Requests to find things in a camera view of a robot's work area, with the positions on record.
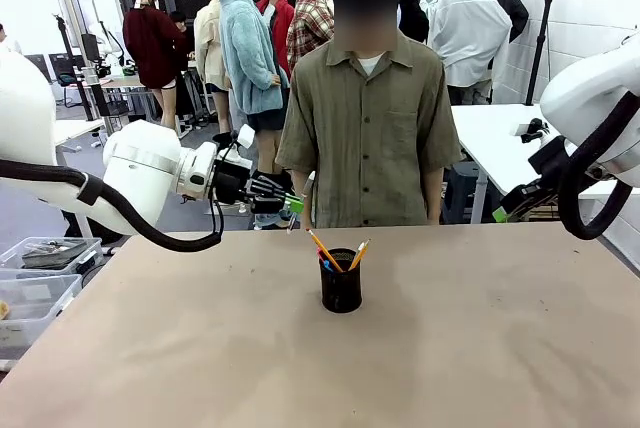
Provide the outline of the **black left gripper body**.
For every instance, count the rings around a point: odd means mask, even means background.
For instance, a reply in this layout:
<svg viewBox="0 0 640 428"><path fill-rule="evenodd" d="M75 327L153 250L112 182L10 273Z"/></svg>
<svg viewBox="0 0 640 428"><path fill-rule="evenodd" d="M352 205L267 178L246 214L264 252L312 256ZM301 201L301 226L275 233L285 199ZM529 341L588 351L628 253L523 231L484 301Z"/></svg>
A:
<svg viewBox="0 0 640 428"><path fill-rule="evenodd" d="M216 160L211 179L211 200L226 205L250 203L252 197L247 188L250 175L249 168Z"/></svg>

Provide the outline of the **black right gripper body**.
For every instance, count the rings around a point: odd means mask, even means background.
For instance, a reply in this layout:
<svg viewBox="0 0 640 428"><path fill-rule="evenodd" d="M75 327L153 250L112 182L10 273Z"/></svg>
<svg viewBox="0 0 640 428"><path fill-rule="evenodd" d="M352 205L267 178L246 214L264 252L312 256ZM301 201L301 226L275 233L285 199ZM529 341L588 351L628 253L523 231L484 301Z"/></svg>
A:
<svg viewBox="0 0 640 428"><path fill-rule="evenodd" d="M556 136L529 157L528 162L539 175L540 184L559 183L570 159L567 145L564 136Z"/></svg>

